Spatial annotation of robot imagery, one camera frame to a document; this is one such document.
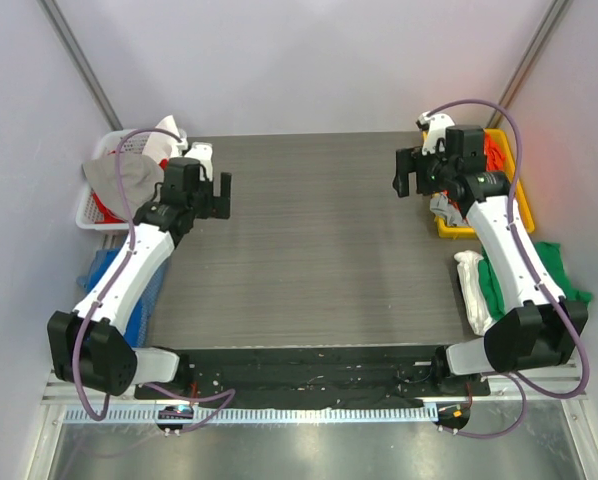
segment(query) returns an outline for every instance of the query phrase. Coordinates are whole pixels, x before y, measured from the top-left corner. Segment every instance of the white cable tray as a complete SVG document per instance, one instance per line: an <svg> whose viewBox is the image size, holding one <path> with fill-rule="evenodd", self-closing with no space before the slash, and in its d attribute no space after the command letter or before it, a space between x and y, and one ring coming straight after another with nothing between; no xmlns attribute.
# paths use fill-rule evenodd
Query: white cable tray
<svg viewBox="0 0 598 480"><path fill-rule="evenodd" d="M66 408L65 424L129 424L150 423L157 421L159 411L165 405L110 405L108 416L101 422L95 422L83 410L81 405L69 405ZM214 412L211 408L194 407L193 423L199 422ZM430 422L437 420L437 405L426 403L422 408L392 408L385 410L249 410L231 408L223 410L212 424L315 424L315 423L388 423L388 422ZM160 424L186 424L185 419L160 419Z"/></svg>

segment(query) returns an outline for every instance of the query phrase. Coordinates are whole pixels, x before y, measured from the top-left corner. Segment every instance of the white cloth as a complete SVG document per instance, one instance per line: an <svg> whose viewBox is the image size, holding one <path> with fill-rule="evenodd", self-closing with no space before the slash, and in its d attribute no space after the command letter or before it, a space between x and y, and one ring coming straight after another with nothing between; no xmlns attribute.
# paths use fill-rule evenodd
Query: white cloth
<svg viewBox="0 0 598 480"><path fill-rule="evenodd" d="M161 120L155 128L167 130L177 136L181 135L172 115L168 115ZM153 132L148 135L141 154L149 156L156 163L160 163L164 158L180 157L182 150L186 148L188 148L188 140L186 138L182 138L181 142L177 142L170 135Z"/></svg>
<svg viewBox="0 0 598 480"><path fill-rule="evenodd" d="M485 335L486 331L494 324L494 320L488 312L486 299L479 287L479 269L477 265L483 257L477 252L466 250L455 254L457 272L463 300L466 304L466 314L472 331L477 335Z"/></svg>

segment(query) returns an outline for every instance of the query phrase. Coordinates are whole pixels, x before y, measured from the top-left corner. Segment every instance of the towel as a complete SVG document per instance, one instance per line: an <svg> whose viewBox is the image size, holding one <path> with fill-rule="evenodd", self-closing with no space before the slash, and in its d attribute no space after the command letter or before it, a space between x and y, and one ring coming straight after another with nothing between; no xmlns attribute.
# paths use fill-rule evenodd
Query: towel
<svg viewBox="0 0 598 480"><path fill-rule="evenodd" d="M116 217L131 221L132 219L125 218L121 195L117 189L114 154L84 162L83 172L101 203ZM122 153L121 178L134 217L137 209L154 195L155 184L163 182L163 170L146 155Z"/></svg>
<svg viewBox="0 0 598 480"><path fill-rule="evenodd" d="M430 198L430 211L443 218L449 227L467 227L468 224L461 216L461 212L455 207L445 193L433 195Z"/></svg>
<svg viewBox="0 0 598 480"><path fill-rule="evenodd" d="M488 311L488 305L479 287L478 264L483 257L477 252L466 250L455 254L461 293L466 304L466 315L472 331L477 335L485 335L494 320Z"/></svg>

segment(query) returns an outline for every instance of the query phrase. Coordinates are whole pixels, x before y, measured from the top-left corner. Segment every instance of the blue basket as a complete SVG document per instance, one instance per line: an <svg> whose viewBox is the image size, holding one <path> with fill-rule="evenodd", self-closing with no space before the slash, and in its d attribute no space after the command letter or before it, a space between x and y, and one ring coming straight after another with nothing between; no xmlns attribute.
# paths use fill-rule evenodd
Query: blue basket
<svg viewBox="0 0 598 480"><path fill-rule="evenodd" d="M97 251L88 269L88 274L77 278L77 283L86 292L90 292L97 285L97 282L101 280L101 277L106 273L106 270L108 270L108 267L112 264L120 250L120 248L113 248ZM155 311L157 298L159 297L167 269L168 261L166 260L152 276L130 314L130 320L128 321L126 333L124 333L123 338L133 348L143 347L146 343L148 321Z"/></svg>

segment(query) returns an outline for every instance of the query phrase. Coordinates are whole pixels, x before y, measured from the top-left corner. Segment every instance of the white plastic basket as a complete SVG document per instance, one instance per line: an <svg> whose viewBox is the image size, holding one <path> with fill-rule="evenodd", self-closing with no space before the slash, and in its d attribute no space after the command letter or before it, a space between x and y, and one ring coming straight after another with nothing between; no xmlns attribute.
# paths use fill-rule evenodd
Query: white plastic basket
<svg viewBox="0 0 598 480"><path fill-rule="evenodd" d="M109 152L112 152L115 148L117 148L119 141L133 130L135 129L117 130L105 135L97 144L97 148L95 149L92 158L99 158L108 154ZM143 147L148 141L149 135L150 133L140 133L139 135L135 135L126 142L123 151L130 153L141 153L143 151ZM179 144L179 148L181 150L186 149L188 146L186 132L179 129L179 136L184 140L181 144ZM103 220L103 214L97 208L97 204L93 200L92 194L92 189L86 182L83 192L81 193L81 199L79 200L79 207L77 208L77 226L79 228L83 228L84 230L97 230L110 234L127 231L127 223L97 223Z"/></svg>

